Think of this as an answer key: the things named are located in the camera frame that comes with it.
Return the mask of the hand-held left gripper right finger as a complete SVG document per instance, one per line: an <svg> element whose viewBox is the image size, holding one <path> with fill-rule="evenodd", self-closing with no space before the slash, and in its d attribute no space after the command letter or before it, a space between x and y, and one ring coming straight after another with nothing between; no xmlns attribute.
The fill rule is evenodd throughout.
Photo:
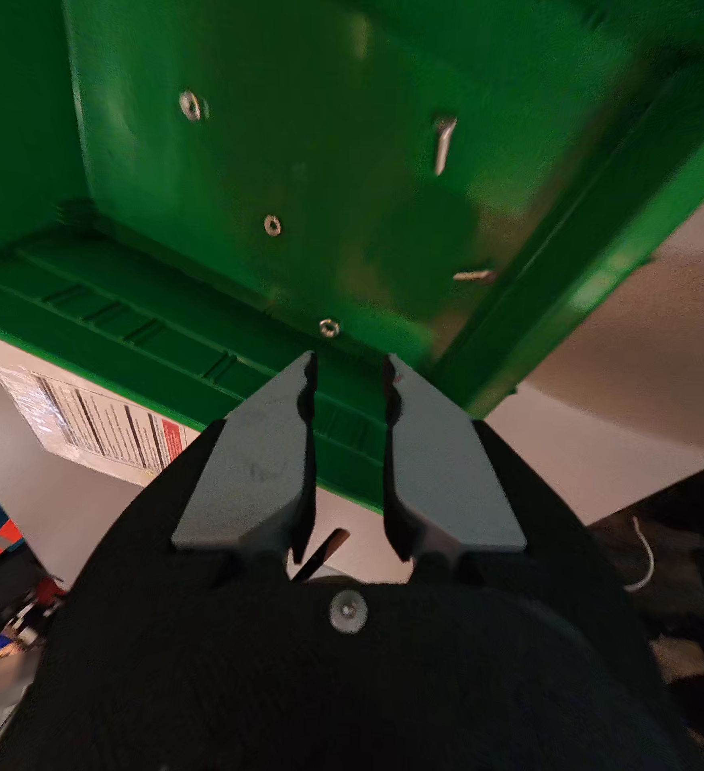
<svg viewBox="0 0 704 771"><path fill-rule="evenodd" d="M394 354L384 396L384 529L398 558L523 554L527 538L468 414Z"/></svg>

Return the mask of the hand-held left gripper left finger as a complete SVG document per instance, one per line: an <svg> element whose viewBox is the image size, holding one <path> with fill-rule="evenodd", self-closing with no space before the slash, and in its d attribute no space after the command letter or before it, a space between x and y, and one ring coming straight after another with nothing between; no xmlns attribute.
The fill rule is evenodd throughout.
<svg viewBox="0 0 704 771"><path fill-rule="evenodd" d="M305 352L229 413L171 542L303 560L316 520L318 362Z"/></svg>

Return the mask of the green plastic bin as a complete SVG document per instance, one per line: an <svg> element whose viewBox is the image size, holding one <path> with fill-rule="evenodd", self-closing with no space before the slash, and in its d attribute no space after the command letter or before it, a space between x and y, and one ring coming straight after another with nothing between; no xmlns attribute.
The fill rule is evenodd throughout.
<svg viewBox="0 0 704 771"><path fill-rule="evenodd" d="M313 350L373 510L386 354L483 418L703 202L704 2L0 2L0 339L198 430Z"/></svg>

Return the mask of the white labelled paper sheet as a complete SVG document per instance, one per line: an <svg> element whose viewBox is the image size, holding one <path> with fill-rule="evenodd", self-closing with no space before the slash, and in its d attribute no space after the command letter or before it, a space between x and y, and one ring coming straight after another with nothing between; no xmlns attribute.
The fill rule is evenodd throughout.
<svg viewBox="0 0 704 771"><path fill-rule="evenodd" d="M0 382L49 453L146 487L199 432L110 392L23 367L0 366Z"/></svg>

